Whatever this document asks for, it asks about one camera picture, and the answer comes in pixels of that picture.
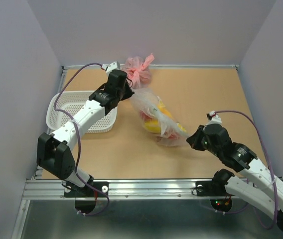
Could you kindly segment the clear plastic fruit bag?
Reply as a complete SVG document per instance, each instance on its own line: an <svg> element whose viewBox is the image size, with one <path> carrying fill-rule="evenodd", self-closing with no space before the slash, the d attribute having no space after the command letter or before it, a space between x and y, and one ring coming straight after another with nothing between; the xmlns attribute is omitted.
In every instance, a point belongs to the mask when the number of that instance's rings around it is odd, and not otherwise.
<svg viewBox="0 0 283 239"><path fill-rule="evenodd" d="M167 147L186 144L186 129L172 116L153 90L135 89L130 102L141 119L142 127L155 138L157 144Z"/></svg>

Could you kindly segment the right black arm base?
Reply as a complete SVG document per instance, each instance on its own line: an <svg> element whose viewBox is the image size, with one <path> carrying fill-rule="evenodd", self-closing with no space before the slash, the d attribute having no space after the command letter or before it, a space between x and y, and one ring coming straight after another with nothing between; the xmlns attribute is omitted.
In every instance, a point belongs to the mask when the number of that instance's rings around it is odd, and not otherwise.
<svg viewBox="0 0 283 239"><path fill-rule="evenodd" d="M197 197L210 197L211 206L204 206L204 208L212 210L215 213L235 215L246 209L246 206L244 206L242 209L232 211L233 195L227 193L222 185L219 186L218 183L214 183L212 180L197 181L195 187L191 189L191 194Z"/></svg>

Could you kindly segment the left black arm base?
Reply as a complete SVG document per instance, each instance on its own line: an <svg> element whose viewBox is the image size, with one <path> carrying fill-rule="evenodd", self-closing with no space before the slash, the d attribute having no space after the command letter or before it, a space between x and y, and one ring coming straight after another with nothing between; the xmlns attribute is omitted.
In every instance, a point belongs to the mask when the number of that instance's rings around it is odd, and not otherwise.
<svg viewBox="0 0 283 239"><path fill-rule="evenodd" d="M62 181L61 183L64 187L64 197L74 199L74 207L77 214L84 217L102 213L109 204L109 182L91 181L88 183L96 190L101 191L102 194L87 186L80 188L68 181Z"/></svg>

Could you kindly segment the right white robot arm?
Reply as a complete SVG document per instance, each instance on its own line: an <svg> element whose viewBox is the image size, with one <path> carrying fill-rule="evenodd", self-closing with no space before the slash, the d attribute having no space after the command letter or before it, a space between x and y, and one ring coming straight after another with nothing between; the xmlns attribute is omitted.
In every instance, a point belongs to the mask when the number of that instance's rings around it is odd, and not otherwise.
<svg viewBox="0 0 283 239"><path fill-rule="evenodd" d="M251 149L233 142L227 130L215 123L200 125L186 141L195 150L209 151L251 182L247 184L227 169L221 169L215 173L208 190L239 197L275 219L283 232L283 181L271 175L270 168Z"/></svg>

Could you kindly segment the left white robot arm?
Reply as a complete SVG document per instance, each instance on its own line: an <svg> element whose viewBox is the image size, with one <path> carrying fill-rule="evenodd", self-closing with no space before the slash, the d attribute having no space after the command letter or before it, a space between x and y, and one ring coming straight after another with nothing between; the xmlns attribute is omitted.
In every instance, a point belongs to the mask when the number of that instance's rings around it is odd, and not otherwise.
<svg viewBox="0 0 283 239"><path fill-rule="evenodd" d="M107 82L89 96L74 116L69 116L67 123L51 134L40 135L37 142L37 165L60 180L75 185L81 196L90 195L93 178L78 168L79 159L74 159L72 150L74 146L81 145L81 137L93 124L133 94L126 72L112 70L108 73Z"/></svg>

